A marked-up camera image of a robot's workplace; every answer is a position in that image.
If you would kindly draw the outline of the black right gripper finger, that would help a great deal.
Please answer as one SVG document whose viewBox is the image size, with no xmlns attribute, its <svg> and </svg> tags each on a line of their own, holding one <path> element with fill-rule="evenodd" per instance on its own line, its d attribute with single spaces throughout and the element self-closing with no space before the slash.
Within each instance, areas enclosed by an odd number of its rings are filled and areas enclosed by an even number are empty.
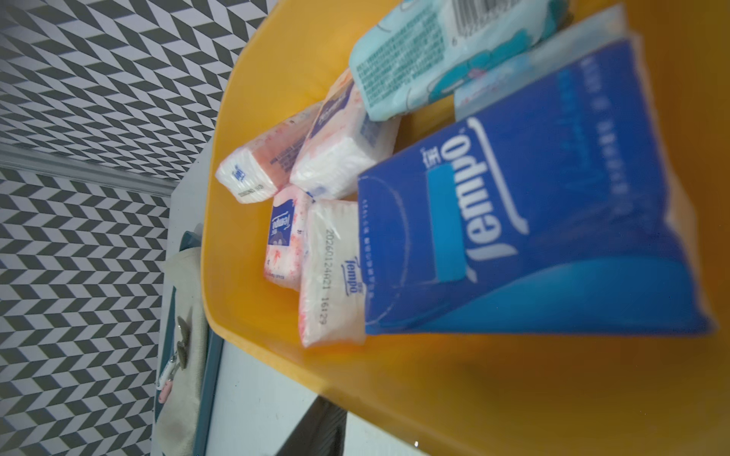
<svg viewBox="0 0 730 456">
<path fill-rule="evenodd" d="M 285 440 L 277 456 L 342 456 L 348 412 L 318 396 Z"/>
</svg>

